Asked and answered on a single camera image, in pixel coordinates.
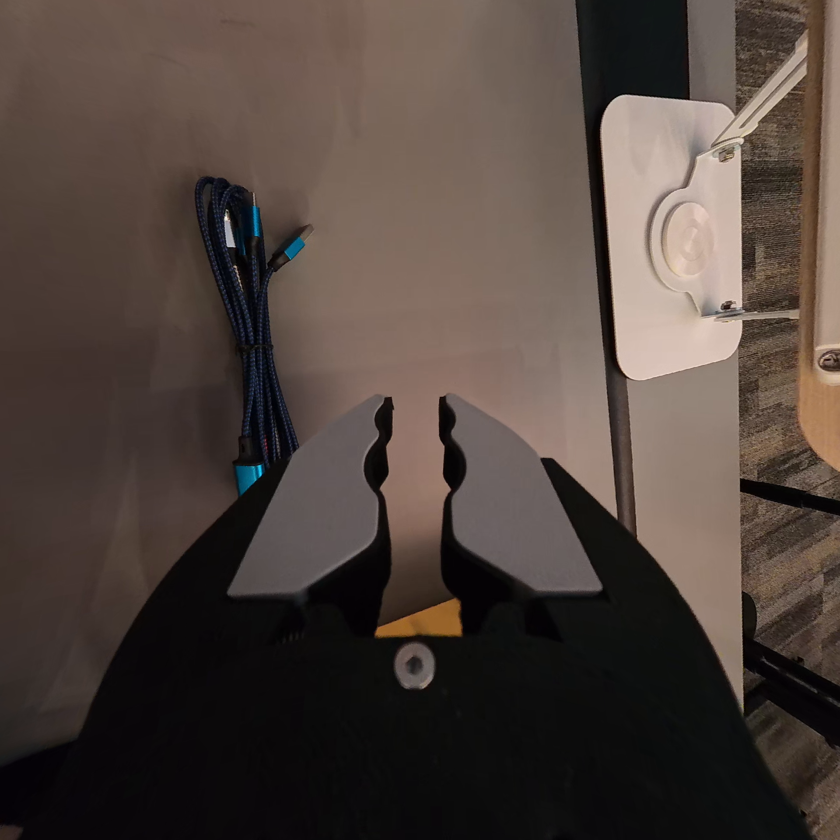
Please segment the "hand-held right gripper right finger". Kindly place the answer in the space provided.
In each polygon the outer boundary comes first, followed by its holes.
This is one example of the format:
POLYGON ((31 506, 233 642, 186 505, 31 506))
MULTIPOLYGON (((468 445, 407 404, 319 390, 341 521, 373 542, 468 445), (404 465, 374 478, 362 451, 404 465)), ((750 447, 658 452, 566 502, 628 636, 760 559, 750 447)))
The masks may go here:
POLYGON ((440 542, 445 585, 464 635, 497 606, 601 596, 590 561, 537 452, 456 394, 438 402, 448 494, 440 542))

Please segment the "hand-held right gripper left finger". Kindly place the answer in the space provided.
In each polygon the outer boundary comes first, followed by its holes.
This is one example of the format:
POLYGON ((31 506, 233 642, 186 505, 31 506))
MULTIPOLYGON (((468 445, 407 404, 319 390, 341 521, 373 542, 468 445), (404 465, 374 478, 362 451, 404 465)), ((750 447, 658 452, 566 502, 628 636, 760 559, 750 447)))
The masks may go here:
POLYGON ((290 457, 227 595, 330 606, 373 636, 391 576, 382 486, 389 474, 393 400, 375 394, 290 457))

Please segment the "yellow plastic bin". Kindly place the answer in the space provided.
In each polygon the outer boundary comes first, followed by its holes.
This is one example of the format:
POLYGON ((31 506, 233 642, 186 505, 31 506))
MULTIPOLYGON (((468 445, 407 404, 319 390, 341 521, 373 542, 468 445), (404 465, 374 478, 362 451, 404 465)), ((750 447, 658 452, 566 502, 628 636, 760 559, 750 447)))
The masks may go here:
POLYGON ((461 637, 460 601, 451 599, 378 626, 377 638, 461 637))

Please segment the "instruction poster board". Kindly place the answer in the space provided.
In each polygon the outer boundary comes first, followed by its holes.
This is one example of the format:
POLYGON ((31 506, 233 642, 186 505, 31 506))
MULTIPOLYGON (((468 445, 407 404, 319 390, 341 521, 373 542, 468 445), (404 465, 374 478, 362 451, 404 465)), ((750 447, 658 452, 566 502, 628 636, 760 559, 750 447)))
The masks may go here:
POLYGON ((801 210, 799 425, 839 469, 839 2, 809 2, 794 51, 710 147, 729 161, 760 121, 805 80, 801 210))

